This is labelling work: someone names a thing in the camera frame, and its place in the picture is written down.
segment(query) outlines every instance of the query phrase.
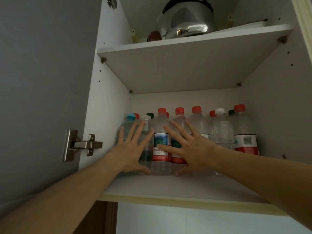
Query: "barcode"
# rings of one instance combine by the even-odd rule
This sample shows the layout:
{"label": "barcode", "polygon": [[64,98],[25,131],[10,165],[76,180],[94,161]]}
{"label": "barcode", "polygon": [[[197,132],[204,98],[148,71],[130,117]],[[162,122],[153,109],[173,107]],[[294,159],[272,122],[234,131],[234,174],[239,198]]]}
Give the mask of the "barcode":
{"label": "barcode", "polygon": [[251,135],[244,135],[243,141],[245,144],[252,144],[252,137]]}

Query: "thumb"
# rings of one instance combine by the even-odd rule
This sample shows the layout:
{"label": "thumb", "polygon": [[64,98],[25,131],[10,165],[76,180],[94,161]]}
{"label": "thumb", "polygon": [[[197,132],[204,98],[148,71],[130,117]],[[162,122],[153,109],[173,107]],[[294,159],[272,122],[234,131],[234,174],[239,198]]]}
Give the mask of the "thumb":
{"label": "thumb", "polygon": [[144,173],[145,175],[151,175],[152,174],[152,171],[147,168],[146,166],[143,166],[143,165],[140,165],[138,164],[135,168],[134,168],[134,171],[135,172],[142,172]]}
{"label": "thumb", "polygon": [[176,172],[176,176],[182,176],[184,174],[188,174],[188,173],[192,173],[193,172],[193,168],[190,165],[185,165],[183,167],[181,167],[179,170],[177,170]]}

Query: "forearm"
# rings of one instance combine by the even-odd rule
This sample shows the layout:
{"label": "forearm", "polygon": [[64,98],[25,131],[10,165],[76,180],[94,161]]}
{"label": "forearm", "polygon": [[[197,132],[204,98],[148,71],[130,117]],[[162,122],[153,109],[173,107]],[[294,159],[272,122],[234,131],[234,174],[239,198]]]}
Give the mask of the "forearm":
{"label": "forearm", "polygon": [[312,229],[312,168],[215,147],[212,168],[257,192]]}
{"label": "forearm", "polygon": [[1,233],[72,233],[120,171],[121,164],[107,154],[4,217]]}

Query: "white bottle cap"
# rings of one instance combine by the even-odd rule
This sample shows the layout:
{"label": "white bottle cap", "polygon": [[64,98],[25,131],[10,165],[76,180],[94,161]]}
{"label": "white bottle cap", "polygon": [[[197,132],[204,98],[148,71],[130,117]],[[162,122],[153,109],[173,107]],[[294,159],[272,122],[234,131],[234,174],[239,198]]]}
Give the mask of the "white bottle cap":
{"label": "white bottle cap", "polygon": [[151,116],[143,115],[140,117],[141,120],[151,120]]}
{"label": "white bottle cap", "polygon": [[225,113],[224,108],[218,108],[216,109],[216,114],[217,113]]}

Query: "hand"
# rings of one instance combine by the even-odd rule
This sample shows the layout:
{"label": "hand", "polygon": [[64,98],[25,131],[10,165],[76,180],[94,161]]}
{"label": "hand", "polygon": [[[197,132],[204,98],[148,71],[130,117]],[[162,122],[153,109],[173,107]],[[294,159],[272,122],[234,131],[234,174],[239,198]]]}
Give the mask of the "hand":
{"label": "hand", "polygon": [[216,147],[214,142],[200,135],[189,122],[186,122],[186,124],[193,135],[188,134],[186,130],[176,122],[173,121],[171,123],[183,137],[174,132],[167,125],[164,126],[164,129],[181,144],[181,148],[174,148],[162,144],[158,144],[157,147],[166,152],[175,153],[187,161],[188,165],[179,169],[176,175],[180,176],[192,171],[208,169],[211,163],[213,150]]}
{"label": "hand", "polygon": [[120,128],[118,144],[107,155],[113,156],[118,162],[121,162],[122,171],[125,173],[142,172],[146,175],[150,175],[152,171],[146,166],[140,165],[138,160],[141,156],[141,153],[143,152],[144,147],[148,144],[151,137],[153,136],[154,130],[151,130],[146,138],[138,145],[138,139],[142,132],[144,121],[140,123],[135,135],[133,136],[135,126],[136,122],[133,123],[126,141],[123,141],[124,128]]}

